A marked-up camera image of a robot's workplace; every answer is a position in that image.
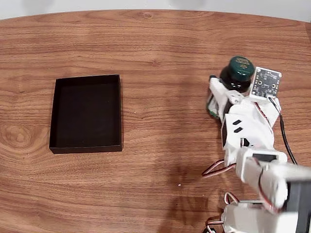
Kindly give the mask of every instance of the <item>wire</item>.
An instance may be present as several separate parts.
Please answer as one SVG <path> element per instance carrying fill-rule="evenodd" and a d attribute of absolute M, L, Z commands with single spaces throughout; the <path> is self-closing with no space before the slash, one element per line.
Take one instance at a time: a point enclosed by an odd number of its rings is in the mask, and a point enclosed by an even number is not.
<path fill-rule="evenodd" d="M 224 200 L 227 205 L 231 203 L 229 198 L 231 198 L 236 204 L 240 202 L 239 199 L 233 193 L 226 192 Z"/>
<path fill-rule="evenodd" d="M 268 122 L 268 124 L 269 124 L 269 126 L 270 126 L 270 128 L 271 128 L 270 121 L 269 121 L 268 117 L 265 115 L 265 113 L 262 111 L 262 109 L 259 107 L 259 104 L 258 104 L 257 102 L 255 102 L 255 105 L 256 105 L 257 109 L 259 110 L 259 112 L 260 112 L 260 113 L 263 115 L 263 117 L 267 120 L 267 122 Z"/>
<path fill-rule="evenodd" d="M 278 111 L 278 114 L 280 116 L 280 126 L 281 126 L 281 132 L 282 132 L 282 137 L 283 137 L 283 141 L 286 147 L 286 150 L 288 152 L 288 155 L 290 156 L 293 164 L 297 165 L 297 161 L 292 153 L 292 150 L 290 148 L 290 145 L 288 144 L 287 138 L 286 138 L 286 134 L 285 134 L 285 127 L 284 127 L 284 121 L 283 121 L 283 116 L 282 116 L 282 111 L 281 109 L 277 106 L 277 104 L 275 103 L 275 101 L 271 98 L 268 97 L 268 99 L 270 100 L 270 102 L 273 104 L 273 106 L 276 108 L 276 110 Z"/>
<path fill-rule="evenodd" d="M 224 162 L 225 162 L 224 159 L 221 159 L 221 160 L 218 160 L 217 162 L 213 163 L 208 169 L 206 169 L 204 172 L 202 172 L 202 177 L 208 178 L 208 177 L 216 176 L 218 174 L 229 171 L 230 169 L 236 167 L 236 164 L 231 164 L 227 167 L 218 169 L 216 171 L 212 171 L 214 168 L 216 168 L 220 164 L 223 164 Z"/>
<path fill-rule="evenodd" d="M 210 225 L 222 225 L 223 223 L 224 223 L 223 221 L 207 221 L 205 226 L 206 226 L 208 233 L 213 233 L 209 226 Z"/>
<path fill-rule="evenodd" d="M 255 160 L 257 165 L 261 167 L 258 159 L 257 158 L 253 158 L 253 159 Z M 259 195 L 264 199 L 265 203 L 268 205 L 268 210 L 272 211 L 273 213 L 279 213 L 282 210 L 282 208 L 277 208 L 276 206 L 274 206 L 273 203 L 267 197 L 267 195 L 264 193 L 261 187 L 261 177 L 263 175 L 263 171 L 264 171 L 264 168 L 261 169 L 261 172 L 258 178 Z"/>

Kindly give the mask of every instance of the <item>black cable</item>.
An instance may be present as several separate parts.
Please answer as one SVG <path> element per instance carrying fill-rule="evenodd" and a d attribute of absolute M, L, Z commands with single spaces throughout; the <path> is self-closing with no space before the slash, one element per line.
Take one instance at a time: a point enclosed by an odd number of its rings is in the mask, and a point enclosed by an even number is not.
<path fill-rule="evenodd" d="M 283 116 L 282 114 L 280 114 L 280 126 L 281 126 L 281 131 L 282 131 L 282 137 L 283 137 L 283 141 L 284 141 L 284 144 L 285 144 L 285 147 L 286 147 L 286 150 L 293 162 L 293 164 L 296 164 L 297 165 L 297 161 L 291 151 L 291 148 L 290 148 L 290 145 L 288 145 L 288 142 L 287 142 L 287 138 L 286 138 L 286 134 L 285 134 L 285 128 L 284 128 L 284 121 L 283 121 Z"/>
<path fill-rule="evenodd" d="M 297 165 L 297 161 L 292 153 L 292 150 L 290 148 L 290 145 L 288 144 L 288 141 L 287 141 L 287 138 L 286 138 L 286 134 L 285 134 L 285 127 L 284 127 L 284 121 L 283 121 L 283 116 L 282 116 L 282 113 L 280 111 L 280 109 L 277 107 L 276 103 L 274 102 L 274 100 L 269 97 L 268 98 L 270 100 L 270 102 L 273 104 L 273 106 L 276 108 L 276 110 L 278 111 L 278 114 L 280 116 L 280 126 L 281 126 L 281 132 L 282 132 L 282 137 L 283 137 L 283 141 L 284 141 L 284 144 L 285 144 L 285 147 L 286 147 L 286 150 L 293 162 L 293 164 L 296 164 Z"/>

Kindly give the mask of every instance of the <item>dark green lid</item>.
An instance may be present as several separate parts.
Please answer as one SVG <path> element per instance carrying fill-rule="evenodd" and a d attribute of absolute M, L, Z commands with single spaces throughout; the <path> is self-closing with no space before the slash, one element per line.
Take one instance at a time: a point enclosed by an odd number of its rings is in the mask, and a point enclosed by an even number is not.
<path fill-rule="evenodd" d="M 245 57 L 235 56 L 229 63 L 229 72 L 232 79 L 239 82 L 249 81 L 255 68 L 250 60 Z"/>

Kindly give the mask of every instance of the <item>red wire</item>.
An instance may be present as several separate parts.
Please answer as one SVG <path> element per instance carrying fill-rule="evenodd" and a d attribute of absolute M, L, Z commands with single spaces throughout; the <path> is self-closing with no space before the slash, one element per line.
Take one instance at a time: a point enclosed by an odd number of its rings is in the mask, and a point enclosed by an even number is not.
<path fill-rule="evenodd" d="M 254 158 L 254 160 L 256 161 L 257 165 L 260 166 L 259 161 L 258 161 L 256 158 Z M 272 210 L 273 213 L 279 213 L 279 212 L 282 210 L 282 208 L 277 208 L 277 207 L 275 207 L 275 206 L 273 205 L 273 203 L 269 200 L 269 198 L 267 197 L 267 195 L 264 193 L 264 191 L 263 191 L 263 189 L 262 189 L 262 187 L 261 187 L 260 181 L 261 181 L 262 174 L 263 174 L 263 169 L 261 170 L 261 173 L 260 173 L 259 179 L 258 179 L 259 194 L 262 196 L 262 198 L 264 199 L 264 201 L 268 204 L 269 210 Z"/>
<path fill-rule="evenodd" d="M 236 164 L 231 164 L 227 167 L 218 169 L 216 171 L 212 171 L 215 167 L 217 167 L 218 165 L 220 165 L 224 162 L 225 162 L 224 159 L 221 159 L 221 160 L 218 160 L 217 162 L 213 163 L 208 169 L 206 169 L 204 172 L 202 172 L 202 177 L 208 178 L 208 177 L 216 176 L 216 175 L 221 174 L 223 172 L 229 171 L 230 169 L 232 169 L 236 166 Z"/>
<path fill-rule="evenodd" d="M 268 117 L 265 115 L 265 113 L 264 113 L 264 112 L 262 111 L 262 109 L 259 107 L 259 104 L 258 104 L 257 102 L 255 102 L 255 105 L 256 105 L 256 107 L 258 108 L 258 110 L 260 111 L 260 113 L 263 115 L 263 117 L 266 118 L 266 120 L 267 120 L 267 122 L 269 123 L 269 125 L 271 126 Z"/>

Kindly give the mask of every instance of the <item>circuit board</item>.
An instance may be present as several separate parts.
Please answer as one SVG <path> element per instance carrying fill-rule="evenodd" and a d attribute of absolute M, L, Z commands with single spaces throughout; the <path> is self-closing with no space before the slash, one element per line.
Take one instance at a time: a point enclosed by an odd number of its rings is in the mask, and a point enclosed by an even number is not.
<path fill-rule="evenodd" d="M 251 95 L 264 98 L 267 95 L 276 96 L 281 77 L 280 72 L 256 67 Z"/>

